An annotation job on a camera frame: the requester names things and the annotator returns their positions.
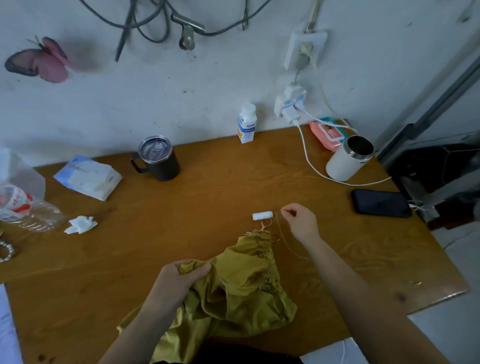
pink butterfly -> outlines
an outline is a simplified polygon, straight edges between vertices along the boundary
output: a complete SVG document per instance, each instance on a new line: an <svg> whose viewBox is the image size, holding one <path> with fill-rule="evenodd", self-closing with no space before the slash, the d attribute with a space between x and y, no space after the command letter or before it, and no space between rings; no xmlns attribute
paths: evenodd
<svg viewBox="0 0 480 364"><path fill-rule="evenodd" d="M5 62L6 70L24 76L40 76L55 84L65 81L68 78L66 67L75 70L65 52L51 38L43 37L43 44L38 38L36 40L40 49L25 49L10 56Z"/></svg>

hand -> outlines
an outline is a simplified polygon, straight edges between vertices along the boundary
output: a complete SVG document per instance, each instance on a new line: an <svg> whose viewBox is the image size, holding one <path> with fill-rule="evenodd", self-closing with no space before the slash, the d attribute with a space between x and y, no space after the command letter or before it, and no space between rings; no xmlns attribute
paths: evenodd
<svg viewBox="0 0 480 364"><path fill-rule="evenodd" d="M290 224L293 236L311 250L322 239L318 232L317 217L306 207L299 204L290 204L280 209L282 216Z"/></svg>
<svg viewBox="0 0 480 364"><path fill-rule="evenodd" d="M188 274L180 274L180 265L191 261L192 259L181 260L162 268L142 306L142 311L157 317L175 316L189 288L196 281L204 278L212 267L210 263L206 263Z"/></svg>

smartphone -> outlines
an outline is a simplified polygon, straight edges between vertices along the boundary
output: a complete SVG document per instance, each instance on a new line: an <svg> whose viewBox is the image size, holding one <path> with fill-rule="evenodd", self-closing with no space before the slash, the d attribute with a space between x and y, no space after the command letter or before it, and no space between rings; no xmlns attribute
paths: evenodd
<svg viewBox="0 0 480 364"><path fill-rule="evenodd" d="M353 207L358 214L409 218L412 210L400 192L363 190L352 191Z"/></svg>

yellow fabric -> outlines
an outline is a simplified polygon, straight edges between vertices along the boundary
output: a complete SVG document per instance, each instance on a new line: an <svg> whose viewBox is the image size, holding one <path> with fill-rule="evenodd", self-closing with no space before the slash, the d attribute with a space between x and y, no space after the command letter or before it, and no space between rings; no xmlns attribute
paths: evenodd
<svg viewBox="0 0 480 364"><path fill-rule="evenodd" d="M235 246L209 262L212 269L188 291L176 319L155 349L153 363L190 363L210 336L252 336L293 320L297 306L280 285L269 232L242 236ZM192 261L179 271L185 274L203 264ZM140 307L122 321L120 332L139 311Z"/></svg>

wooden desk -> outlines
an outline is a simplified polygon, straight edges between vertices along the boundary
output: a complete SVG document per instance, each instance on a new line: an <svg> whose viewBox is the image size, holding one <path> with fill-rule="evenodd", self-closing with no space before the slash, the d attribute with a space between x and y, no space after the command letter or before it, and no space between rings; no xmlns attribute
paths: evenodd
<svg viewBox="0 0 480 364"><path fill-rule="evenodd" d="M331 156L304 128L312 163L324 170ZM323 238L372 286L410 313L464 293L468 285L427 227L409 219L357 215L352 188L319 177L305 161L296 128L259 133L242 145L236 136L175 147L181 174L157 182L135 172L128 154L98 158L124 180L107 202L70 191L40 168L47 200L69 217L94 216L82 235L29 233L5 227L19 254L0 265L26 364L96 363L117 336L115 326L149 292L161 267L184 258L208 259L258 228L251 213L290 202L309 207ZM352 183L386 177L373 160ZM396 191L385 182L373 189ZM285 237L305 255L286 223ZM277 232L274 222L272 231ZM349 336L311 261L283 242L274 245L281 283L298 305L294 322L238 342L301 355Z"/></svg>

